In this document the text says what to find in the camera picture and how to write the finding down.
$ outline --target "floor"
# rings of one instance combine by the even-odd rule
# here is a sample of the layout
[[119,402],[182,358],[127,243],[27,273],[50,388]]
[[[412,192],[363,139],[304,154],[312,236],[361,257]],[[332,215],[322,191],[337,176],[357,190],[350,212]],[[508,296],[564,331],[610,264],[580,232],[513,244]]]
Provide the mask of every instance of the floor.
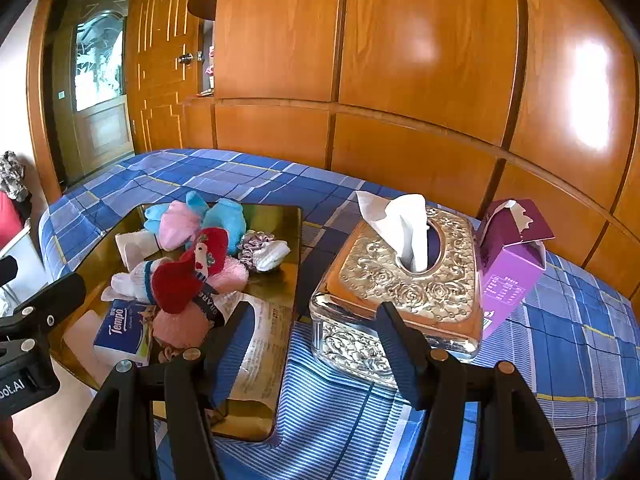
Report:
[[54,396],[14,415],[14,431],[31,466],[32,480],[54,480],[92,390],[53,362],[60,380]]

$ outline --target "paper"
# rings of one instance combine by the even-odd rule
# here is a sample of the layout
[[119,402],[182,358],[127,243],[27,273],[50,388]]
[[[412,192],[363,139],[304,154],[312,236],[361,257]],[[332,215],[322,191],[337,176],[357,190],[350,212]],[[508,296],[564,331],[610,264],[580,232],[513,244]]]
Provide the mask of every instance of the paper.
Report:
[[387,200],[367,191],[356,191],[362,217],[398,254],[404,267],[423,272],[428,264],[426,202],[418,194]]
[[215,303],[226,321],[240,301],[253,306],[255,329],[229,399],[256,400],[275,412],[287,357],[291,309],[242,292],[220,294]]

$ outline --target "bed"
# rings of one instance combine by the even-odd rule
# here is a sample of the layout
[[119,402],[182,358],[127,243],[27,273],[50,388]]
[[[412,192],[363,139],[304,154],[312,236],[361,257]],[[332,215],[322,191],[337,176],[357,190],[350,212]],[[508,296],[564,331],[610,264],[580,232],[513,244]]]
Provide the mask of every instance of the bed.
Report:
[[[304,316],[324,270],[360,219],[354,190],[401,191],[331,171],[222,150],[163,150],[111,166],[44,213],[40,243],[54,280],[75,269],[105,233],[142,203],[183,200],[299,205],[303,253],[296,306]],[[603,478],[640,424],[640,330],[629,301],[574,264],[547,253],[547,270],[474,363],[510,360],[535,393],[578,480]],[[421,420],[394,392],[315,361],[310,325],[296,323],[279,406],[277,447],[219,439],[238,479],[397,479]],[[477,407],[469,403],[456,469],[468,478]],[[157,423],[163,479],[173,478],[166,425]]]

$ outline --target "door frame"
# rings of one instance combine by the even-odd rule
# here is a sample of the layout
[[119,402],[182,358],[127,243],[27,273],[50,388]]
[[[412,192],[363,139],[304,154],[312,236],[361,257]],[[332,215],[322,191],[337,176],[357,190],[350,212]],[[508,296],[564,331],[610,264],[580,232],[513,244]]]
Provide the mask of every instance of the door frame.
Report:
[[52,204],[62,197],[62,190],[58,183],[56,168],[51,156],[49,136],[44,113],[43,96],[43,56],[45,49],[45,35],[53,0],[38,0],[31,23],[29,46],[27,52],[27,114],[29,130],[33,146],[33,158],[40,185],[47,203]]

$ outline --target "pink plush toy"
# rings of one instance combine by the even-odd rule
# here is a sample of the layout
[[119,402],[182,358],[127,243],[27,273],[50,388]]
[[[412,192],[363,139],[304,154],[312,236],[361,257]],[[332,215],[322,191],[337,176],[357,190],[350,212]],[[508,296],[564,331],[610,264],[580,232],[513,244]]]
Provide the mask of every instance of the pink plush toy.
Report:
[[179,200],[169,204],[160,217],[158,242],[165,251],[173,251],[200,229],[200,217]]
[[[249,271],[244,264],[231,256],[225,258],[223,269],[207,278],[207,283],[219,294],[243,290],[249,279]],[[211,329],[212,323],[199,306],[190,301],[179,314],[169,314],[158,310],[153,320],[153,334],[162,346],[176,349],[200,346]]]
[[159,309],[153,322],[153,334],[163,346],[191,348],[201,345],[211,325],[200,307],[190,301],[180,314]]
[[219,294],[225,294],[226,292],[243,290],[248,280],[249,271],[246,270],[244,264],[232,256],[227,256],[223,269],[219,273],[209,276],[207,283],[215,288]]

